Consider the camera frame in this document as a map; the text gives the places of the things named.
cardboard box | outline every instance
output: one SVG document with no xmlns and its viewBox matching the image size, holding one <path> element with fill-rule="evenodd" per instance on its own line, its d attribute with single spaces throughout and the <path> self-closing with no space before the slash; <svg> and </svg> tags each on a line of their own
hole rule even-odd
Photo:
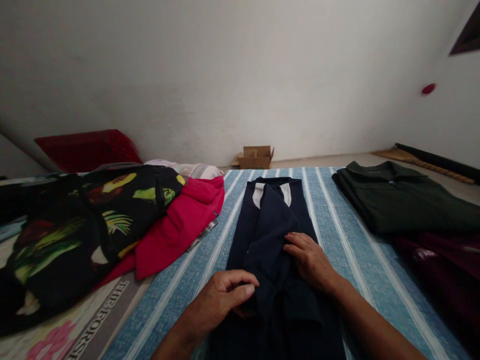
<svg viewBox="0 0 480 360">
<path fill-rule="evenodd" d="M 243 153 L 239 152 L 231 166 L 240 166 L 240 169 L 270 169 L 275 148 L 270 152 L 268 146 L 244 146 Z"/>
</svg>

person's right hand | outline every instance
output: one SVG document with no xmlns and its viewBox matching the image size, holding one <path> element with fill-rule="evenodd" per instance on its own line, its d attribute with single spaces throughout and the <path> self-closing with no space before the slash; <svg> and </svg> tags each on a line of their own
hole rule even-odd
<svg viewBox="0 0 480 360">
<path fill-rule="evenodd" d="M 328 294 L 344 279 L 330 264 L 324 250 L 310 236 L 290 232 L 285 236 L 290 244 L 283 246 L 283 250 L 296 258 L 298 272 L 310 286 Z"/>
</svg>

tropical print fabric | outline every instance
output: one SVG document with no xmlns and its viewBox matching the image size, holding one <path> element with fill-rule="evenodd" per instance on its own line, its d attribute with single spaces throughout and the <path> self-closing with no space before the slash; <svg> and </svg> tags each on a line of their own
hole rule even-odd
<svg viewBox="0 0 480 360">
<path fill-rule="evenodd" d="M 184 184 L 171 168 L 144 165 L 68 175 L 41 193 L 1 272 L 0 293 L 5 281 L 21 301 L 9 303 L 8 313 L 0 309 L 0 335 L 74 305 L 135 247 Z"/>
</svg>

collar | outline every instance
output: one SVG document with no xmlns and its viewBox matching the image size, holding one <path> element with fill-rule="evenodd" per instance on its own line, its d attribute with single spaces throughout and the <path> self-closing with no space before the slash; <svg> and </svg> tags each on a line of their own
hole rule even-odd
<svg viewBox="0 0 480 360">
<path fill-rule="evenodd" d="M 382 181 L 398 178 L 424 178 L 428 176 L 392 161 L 385 161 L 377 166 L 360 166 L 356 161 L 353 161 L 346 166 L 346 169 L 350 173 Z"/>
</svg>

maroon shirt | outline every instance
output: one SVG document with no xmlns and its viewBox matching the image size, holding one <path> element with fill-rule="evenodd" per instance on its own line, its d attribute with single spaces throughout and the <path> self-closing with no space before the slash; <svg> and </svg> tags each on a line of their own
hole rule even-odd
<svg viewBox="0 0 480 360">
<path fill-rule="evenodd" d="M 418 232 L 391 241 L 471 355 L 480 359 L 480 234 Z"/>
</svg>

